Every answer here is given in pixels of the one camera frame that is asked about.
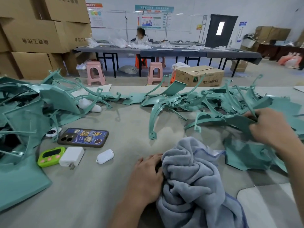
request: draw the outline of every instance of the hand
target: hand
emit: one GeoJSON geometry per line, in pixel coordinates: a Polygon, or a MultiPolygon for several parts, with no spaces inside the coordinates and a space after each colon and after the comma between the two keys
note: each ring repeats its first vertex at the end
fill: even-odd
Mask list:
{"type": "Polygon", "coordinates": [[[162,154],[155,154],[150,155],[145,161],[140,158],[136,162],[125,198],[143,208],[158,199],[164,178],[162,169],[159,168],[156,173],[155,166],[161,161],[161,157],[162,154]]]}
{"type": "MultiPolygon", "coordinates": [[[[275,149],[285,149],[293,142],[300,141],[286,122],[283,113],[271,108],[258,109],[255,113],[258,116],[257,123],[251,124],[249,129],[258,142],[275,149]]],[[[250,117],[252,113],[248,111],[243,116],[250,117]]]]}

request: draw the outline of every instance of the black door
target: black door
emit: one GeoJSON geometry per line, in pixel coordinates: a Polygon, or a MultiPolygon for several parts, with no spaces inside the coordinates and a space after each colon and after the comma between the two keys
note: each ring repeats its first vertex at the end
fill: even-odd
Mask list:
{"type": "Polygon", "coordinates": [[[238,16],[211,14],[205,47],[228,46],[238,16]]]}

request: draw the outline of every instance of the gray towel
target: gray towel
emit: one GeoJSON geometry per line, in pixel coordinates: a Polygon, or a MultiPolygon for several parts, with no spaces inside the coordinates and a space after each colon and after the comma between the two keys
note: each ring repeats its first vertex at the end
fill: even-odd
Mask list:
{"type": "Polygon", "coordinates": [[[163,154],[165,180],[156,206],[165,228],[248,227],[241,204],[225,193],[213,164],[220,155],[193,137],[163,154]]]}

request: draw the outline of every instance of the dark curly hair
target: dark curly hair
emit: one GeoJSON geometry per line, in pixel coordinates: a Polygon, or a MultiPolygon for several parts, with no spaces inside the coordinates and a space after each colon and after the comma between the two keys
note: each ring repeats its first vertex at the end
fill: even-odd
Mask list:
{"type": "Polygon", "coordinates": [[[141,35],[145,36],[146,35],[146,31],[143,28],[137,28],[137,32],[139,32],[141,35]]]}

